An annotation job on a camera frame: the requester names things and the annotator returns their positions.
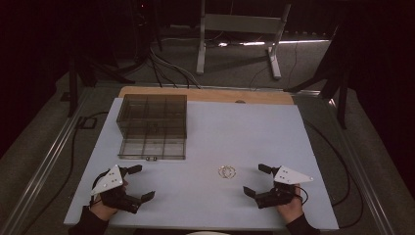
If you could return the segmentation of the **black floor plate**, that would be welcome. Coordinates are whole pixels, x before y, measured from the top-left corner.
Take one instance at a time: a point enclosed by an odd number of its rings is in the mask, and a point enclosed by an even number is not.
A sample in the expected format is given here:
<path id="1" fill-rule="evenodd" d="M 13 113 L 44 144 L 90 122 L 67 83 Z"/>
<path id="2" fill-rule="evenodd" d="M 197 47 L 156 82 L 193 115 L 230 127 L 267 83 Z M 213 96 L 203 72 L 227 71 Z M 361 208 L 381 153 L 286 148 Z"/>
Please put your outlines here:
<path id="1" fill-rule="evenodd" d="M 94 129 L 97 125 L 95 117 L 80 117 L 77 127 L 79 129 Z"/>

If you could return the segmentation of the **person's right hand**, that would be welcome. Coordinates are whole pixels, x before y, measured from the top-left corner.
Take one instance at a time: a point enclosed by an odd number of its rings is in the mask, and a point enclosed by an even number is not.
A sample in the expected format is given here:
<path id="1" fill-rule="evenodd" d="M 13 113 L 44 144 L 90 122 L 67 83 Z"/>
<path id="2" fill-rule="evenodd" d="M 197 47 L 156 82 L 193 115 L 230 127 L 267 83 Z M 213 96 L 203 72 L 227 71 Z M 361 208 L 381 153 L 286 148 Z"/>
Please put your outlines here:
<path id="1" fill-rule="evenodd" d="M 289 224 L 303 215 L 302 197 L 300 196 L 300 186 L 295 186 L 295 196 L 286 205 L 277 206 L 277 212 L 280 213 L 286 224 Z"/>

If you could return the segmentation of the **black tripod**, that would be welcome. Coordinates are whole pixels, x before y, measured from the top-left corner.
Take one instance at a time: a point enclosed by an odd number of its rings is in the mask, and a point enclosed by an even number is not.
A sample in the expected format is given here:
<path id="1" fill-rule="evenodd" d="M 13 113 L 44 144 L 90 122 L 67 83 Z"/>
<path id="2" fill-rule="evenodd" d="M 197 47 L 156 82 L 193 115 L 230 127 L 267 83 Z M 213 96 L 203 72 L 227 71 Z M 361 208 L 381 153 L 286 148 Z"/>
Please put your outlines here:
<path id="1" fill-rule="evenodd" d="M 142 65 L 156 41 L 162 49 L 159 23 L 160 0 L 128 0 L 132 17 L 135 50 L 134 62 Z"/>

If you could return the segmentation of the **person's left hand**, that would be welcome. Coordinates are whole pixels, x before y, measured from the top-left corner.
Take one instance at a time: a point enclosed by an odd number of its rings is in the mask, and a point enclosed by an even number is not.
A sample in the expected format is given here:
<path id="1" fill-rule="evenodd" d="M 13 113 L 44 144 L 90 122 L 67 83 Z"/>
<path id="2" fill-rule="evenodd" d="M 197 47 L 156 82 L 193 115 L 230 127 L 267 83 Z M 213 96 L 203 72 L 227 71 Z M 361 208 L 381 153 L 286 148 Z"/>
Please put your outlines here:
<path id="1" fill-rule="evenodd" d="M 89 210 L 104 221 L 109 221 L 118 212 L 118 209 L 104 205 L 100 195 L 95 197 Z"/>

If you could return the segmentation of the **aluminium floor rail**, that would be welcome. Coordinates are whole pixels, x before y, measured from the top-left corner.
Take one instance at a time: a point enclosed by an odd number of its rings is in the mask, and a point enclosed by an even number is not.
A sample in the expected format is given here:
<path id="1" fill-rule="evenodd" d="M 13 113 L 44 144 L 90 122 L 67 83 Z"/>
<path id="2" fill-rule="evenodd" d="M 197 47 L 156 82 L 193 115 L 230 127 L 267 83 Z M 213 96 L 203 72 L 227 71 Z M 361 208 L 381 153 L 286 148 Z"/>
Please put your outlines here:
<path id="1" fill-rule="evenodd" d="M 372 215 L 380 235 L 395 235 L 392 224 L 386 215 L 385 208 L 363 167 L 362 161 L 351 141 L 350 135 L 340 126 L 337 118 L 340 106 L 334 99 L 329 99 L 326 107 L 329 110 L 331 121 L 334 123 L 337 134 L 339 135 L 342 148 L 346 151 L 346 163 L 348 164 L 348 168 L 353 173 L 357 187 L 360 189 L 363 202 L 367 205 L 368 211 Z"/>
<path id="2" fill-rule="evenodd" d="M 52 99 L 0 160 L 0 235 L 17 235 L 75 126 L 78 113 Z"/>

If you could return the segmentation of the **black metal stand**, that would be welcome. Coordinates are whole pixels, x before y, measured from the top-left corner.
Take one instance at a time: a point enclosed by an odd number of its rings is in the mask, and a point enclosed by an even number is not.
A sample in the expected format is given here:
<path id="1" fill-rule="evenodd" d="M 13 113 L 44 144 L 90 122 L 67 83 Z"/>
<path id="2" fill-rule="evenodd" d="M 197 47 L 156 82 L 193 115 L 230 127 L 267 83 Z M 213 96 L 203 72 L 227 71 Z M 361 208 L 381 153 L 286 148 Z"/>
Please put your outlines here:
<path id="1" fill-rule="evenodd" d="M 347 41 L 347 31 L 346 21 L 337 26 L 331 43 L 312 78 L 284 89 L 285 92 L 298 93 L 315 83 L 325 80 L 326 83 L 318 96 L 321 99 L 332 99 L 335 95 L 338 95 L 337 121 L 343 129 L 346 129 L 346 98 L 351 52 L 351 46 Z"/>
<path id="2" fill-rule="evenodd" d="M 121 76 L 88 56 L 70 56 L 69 91 L 63 95 L 63 100 L 69 102 L 69 118 L 74 116 L 75 111 L 79 107 L 78 81 L 81 81 L 87 87 L 95 86 L 98 79 L 94 74 L 94 70 L 102 72 L 104 75 L 119 83 L 134 84 L 133 80 Z"/>

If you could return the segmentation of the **white metal stand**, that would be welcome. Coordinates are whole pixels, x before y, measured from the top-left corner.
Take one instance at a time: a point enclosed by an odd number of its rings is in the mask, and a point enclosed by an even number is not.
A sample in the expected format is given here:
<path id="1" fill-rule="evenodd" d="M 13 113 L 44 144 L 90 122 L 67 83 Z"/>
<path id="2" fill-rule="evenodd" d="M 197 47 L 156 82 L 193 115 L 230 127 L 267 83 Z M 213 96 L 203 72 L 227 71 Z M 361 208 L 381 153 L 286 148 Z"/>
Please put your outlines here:
<path id="1" fill-rule="evenodd" d="M 282 74 L 277 59 L 277 47 L 282 38 L 292 5 L 290 3 L 285 4 L 282 15 L 278 18 L 272 18 L 207 14 L 206 1 L 207 0 L 201 0 L 200 43 L 196 65 L 196 74 L 203 74 L 205 72 L 205 59 L 207 48 L 206 31 L 216 30 L 273 34 L 275 36 L 274 42 L 271 46 L 267 48 L 268 60 L 273 77 L 275 79 L 281 79 Z"/>

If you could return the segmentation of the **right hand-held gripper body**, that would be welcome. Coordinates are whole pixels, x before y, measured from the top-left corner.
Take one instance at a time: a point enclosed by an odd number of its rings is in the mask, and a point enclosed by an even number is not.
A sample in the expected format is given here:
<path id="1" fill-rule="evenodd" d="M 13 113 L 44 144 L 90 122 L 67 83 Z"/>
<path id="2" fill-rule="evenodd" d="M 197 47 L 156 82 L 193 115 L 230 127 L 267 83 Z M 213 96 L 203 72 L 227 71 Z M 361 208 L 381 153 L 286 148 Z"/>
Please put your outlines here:
<path id="1" fill-rule="evenodd" d="M 284 165 L 271 167 L 273 187 L 265 193 L 256 194 L 254 200 L 260 209 L 288 204 L 296 195 L 297 184 L 312 182 L 313 178 Z"/>

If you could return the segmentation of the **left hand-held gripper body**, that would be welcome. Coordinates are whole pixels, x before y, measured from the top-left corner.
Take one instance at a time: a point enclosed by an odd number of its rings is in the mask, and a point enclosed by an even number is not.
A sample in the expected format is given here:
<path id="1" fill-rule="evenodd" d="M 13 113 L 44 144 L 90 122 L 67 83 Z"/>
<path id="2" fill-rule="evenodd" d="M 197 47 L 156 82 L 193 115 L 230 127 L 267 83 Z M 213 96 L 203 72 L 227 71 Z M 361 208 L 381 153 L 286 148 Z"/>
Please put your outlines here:
<path id="1" fill-rule="evenodd" d="M 125 212 L 137 213 L 142 202 L 123 190 L 124 177 L 128 167 L 115 165 L 101 173 L 93 182 L 91 197 L 101 196 L 103 204 Z"/>

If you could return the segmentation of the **white table mat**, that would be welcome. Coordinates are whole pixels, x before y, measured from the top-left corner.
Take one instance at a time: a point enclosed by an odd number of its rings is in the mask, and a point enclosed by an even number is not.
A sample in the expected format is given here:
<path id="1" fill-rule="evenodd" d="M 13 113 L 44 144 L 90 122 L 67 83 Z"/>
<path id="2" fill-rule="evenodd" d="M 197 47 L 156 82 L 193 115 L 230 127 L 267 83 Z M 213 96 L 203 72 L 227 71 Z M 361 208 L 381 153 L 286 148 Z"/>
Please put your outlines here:
<path id="1" fill-rule="evenodd" d="M 303 183 L 308 222 L 322 230 L 338 227 L 302 118 L 295 105 L 190 102 L 186 159 L 143 161 L 127 176 L 127 193 L 155 197 L 137 213 L 118 212 L 112 226 L 189 230 L 280 230 L 281 216 L 260 209 L 243 187 L 257 193 L 273 186 L 264 164 L 311 176 Z"/>

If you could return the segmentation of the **smoky transparent drawer box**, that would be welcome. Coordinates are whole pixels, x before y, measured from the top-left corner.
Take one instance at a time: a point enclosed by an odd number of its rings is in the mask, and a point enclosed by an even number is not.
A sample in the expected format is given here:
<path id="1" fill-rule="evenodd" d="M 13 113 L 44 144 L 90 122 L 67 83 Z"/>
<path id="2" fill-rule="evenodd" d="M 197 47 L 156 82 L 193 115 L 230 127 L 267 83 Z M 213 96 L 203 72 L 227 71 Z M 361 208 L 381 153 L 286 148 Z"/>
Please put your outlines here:
<path id="1" fill-rule="evenodd" d="M 124 138 L 186 139 L 187 96 L 127 94 L 116 123 Z"/>

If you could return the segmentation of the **wooden table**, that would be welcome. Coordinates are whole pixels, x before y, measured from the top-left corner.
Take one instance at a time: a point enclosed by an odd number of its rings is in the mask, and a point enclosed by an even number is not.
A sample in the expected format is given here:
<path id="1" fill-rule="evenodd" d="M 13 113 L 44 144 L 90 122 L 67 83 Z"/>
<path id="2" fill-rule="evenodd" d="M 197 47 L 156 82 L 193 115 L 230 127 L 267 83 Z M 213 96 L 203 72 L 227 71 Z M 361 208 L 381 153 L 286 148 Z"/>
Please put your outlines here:
<path id="1" fill-rule="evenodd" d="M 293 105 L 294 101 L 290 94 L 285 92 L 246 91 L 229 89 L 187 89 L 167 87 L 139 87 L 124 86 L 118 97 L 127 94 L 162 94 L 162 95 L 186 95 L 189 101 L 219 102 L 246 104 L 268 104 L 268 105 Z"/>

